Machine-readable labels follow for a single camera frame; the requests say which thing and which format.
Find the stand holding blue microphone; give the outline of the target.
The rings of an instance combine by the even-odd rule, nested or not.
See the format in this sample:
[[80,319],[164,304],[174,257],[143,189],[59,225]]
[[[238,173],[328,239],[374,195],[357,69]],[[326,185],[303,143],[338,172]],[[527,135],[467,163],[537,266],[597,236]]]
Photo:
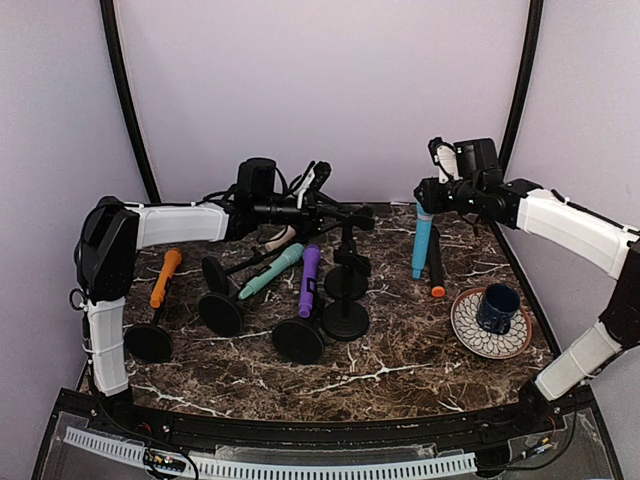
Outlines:
[[341,222],[341,243],[334,250],[333,261],[336,265],[324,280],[325,293],[339,300],[348,290],[350,300],[362,298],[368,289],[371,275],[371,262],[367,256],[357,252],[353,229],[371,231],[374,228],[373,210],[362,207]]

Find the purple toy microphone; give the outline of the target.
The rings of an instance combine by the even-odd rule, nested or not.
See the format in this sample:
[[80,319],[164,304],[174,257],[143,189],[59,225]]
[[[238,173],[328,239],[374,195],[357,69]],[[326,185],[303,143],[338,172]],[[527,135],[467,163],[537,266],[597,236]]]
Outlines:
[[308,319],[311,316],[317,285],[317,272],[322,258],[321,249],[316,244],[309,244],[303,251],[303,271],[301,278],[298,315]]

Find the light blue toy microphone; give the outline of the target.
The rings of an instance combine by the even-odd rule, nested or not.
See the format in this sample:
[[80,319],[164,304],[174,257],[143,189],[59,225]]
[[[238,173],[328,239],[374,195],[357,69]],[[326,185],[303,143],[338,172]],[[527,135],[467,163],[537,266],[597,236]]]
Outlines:
[[427,213],[420,203],[416,204],[416,226],[412,252],[412,278],[419,280],[425,269],[433,215]]

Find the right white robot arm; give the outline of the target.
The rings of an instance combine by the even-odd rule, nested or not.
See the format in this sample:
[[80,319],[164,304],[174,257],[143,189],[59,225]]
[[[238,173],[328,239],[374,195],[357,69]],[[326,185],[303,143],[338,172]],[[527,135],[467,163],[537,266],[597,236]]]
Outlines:
[[426,213],[473,214],[521,230],[586,259],[616,282],[595,325],[537,375],[530,387],[533,395],[511,410],[511,426],[530,434],[547,420],[547,402],[638,346],[639,230],[532,181],[505,180],[490,138],[450,144],[435,137],[427,149],[439,173],[421,180],[414,191]]

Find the stand holding purple microphone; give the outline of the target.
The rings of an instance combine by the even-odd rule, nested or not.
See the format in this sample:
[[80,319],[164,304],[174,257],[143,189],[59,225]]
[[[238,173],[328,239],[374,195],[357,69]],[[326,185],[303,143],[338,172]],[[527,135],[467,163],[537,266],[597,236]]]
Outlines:
[[313,306],[308,318],[296,315],[282,320],[274,327],[271,339],[278,354],[300,365],[316,364],[325,350],[320,332],[320,317],[325,302]]

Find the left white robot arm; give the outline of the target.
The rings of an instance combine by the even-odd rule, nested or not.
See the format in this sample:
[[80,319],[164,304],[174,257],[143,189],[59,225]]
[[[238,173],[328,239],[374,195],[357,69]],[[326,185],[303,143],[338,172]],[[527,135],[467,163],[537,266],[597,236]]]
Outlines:
[[83,312],[93,381],[106,397],[129,387],[123,314],[138,253],[156,245],[237,241],[264,225],[291,226],[312,234],[323,220],[321,188],[331,174],[324,161],[311,162],[293,184],[275,192],[280,172],[274,160],[250,158],[224,192],[189,203],[134,204],[113,196],[90,211],[74,250],[78,286],[69,295]]

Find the black microphone stand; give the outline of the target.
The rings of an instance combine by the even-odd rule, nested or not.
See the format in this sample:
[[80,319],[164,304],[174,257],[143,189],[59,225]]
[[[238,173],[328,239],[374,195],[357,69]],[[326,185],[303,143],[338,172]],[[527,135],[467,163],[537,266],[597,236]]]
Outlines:
[[342,299],[327,305],[321,318],[324,332],[334,340],[350,342],[362,337],[369,329],[369,315],[356,300],[350,300],[348,290]]

